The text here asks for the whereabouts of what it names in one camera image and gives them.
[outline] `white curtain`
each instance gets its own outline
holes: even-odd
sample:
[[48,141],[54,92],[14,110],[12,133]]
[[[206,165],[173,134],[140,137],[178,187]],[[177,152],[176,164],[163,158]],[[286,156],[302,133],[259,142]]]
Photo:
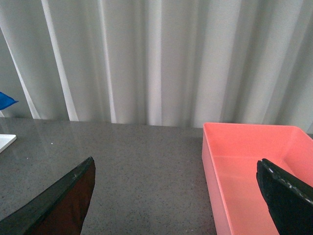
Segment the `white curtain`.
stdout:
[[312,0],[0,0],[4,117],[313,132]]

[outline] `pink plastic bin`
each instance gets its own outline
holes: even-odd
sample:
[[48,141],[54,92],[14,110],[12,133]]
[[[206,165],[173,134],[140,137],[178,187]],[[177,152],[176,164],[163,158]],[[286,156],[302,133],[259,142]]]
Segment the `pink plastic bin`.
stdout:
[[218,235],[278,235],[256,180],[262,158],[313,186],[313,140],[300,128],[203,125],[202,160]]

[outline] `white tray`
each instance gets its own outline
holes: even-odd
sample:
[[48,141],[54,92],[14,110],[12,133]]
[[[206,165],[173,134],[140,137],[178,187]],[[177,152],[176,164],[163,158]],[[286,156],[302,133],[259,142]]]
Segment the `white tray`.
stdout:
[[16,140],[16,135],[0,135],[0,153]]

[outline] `blue cloth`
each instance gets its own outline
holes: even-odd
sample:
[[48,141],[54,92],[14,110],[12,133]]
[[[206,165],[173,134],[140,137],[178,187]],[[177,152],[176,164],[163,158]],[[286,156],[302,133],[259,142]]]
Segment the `blue cloth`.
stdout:
[[3,110],[12,104],[17,103],[18,101],[12,99],[11,97],[7,96],[6,94],[3,94],[0,92],[0,110]]

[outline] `speckled granite surface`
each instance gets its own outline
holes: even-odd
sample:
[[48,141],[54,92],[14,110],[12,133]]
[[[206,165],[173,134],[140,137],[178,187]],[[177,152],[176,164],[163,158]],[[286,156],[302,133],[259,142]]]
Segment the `speckled granite surface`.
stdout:
[[83,235],[216,234],[201,129],[0,118],[0,134],[17,135],[0,153],[0,219],[92,156]]

